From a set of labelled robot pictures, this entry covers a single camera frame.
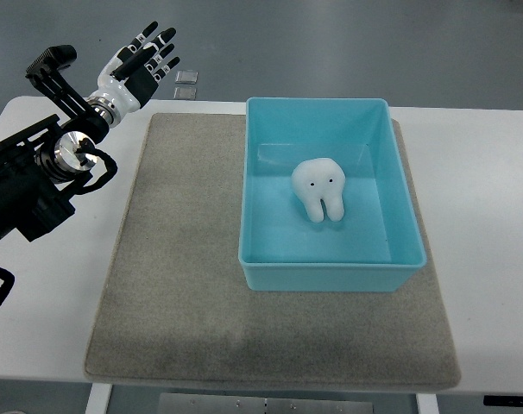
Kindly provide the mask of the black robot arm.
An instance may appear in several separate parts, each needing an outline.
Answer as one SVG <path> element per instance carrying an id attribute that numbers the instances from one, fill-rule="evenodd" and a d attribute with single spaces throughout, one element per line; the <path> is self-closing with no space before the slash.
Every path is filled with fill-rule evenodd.
<path id="1" fill-rule="evenodd" d="M 51 232 L 74 214 L 72 197 L 99 190 L 117 173 L 96 147 L 109 124 L 60 74 L 76 58 L 71 45 L 49 47 L 26 70 L 68 119 L 51 115 L 0 141 L 0 241 L 14 229 L 30 242 Z"/>

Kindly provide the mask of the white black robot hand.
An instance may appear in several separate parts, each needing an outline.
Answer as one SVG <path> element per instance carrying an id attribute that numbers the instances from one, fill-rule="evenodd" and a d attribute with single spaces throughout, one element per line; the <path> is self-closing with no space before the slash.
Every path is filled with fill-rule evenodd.
<path id="1" fill-rule="evenodd" d="M 176 29 L 157 28 L 158 22 L 151 22 L 120 48 L 98 75 L 98 89 L 86 99 L 111 128 L 143 108 L 180 62 L 172 55 Z"/>

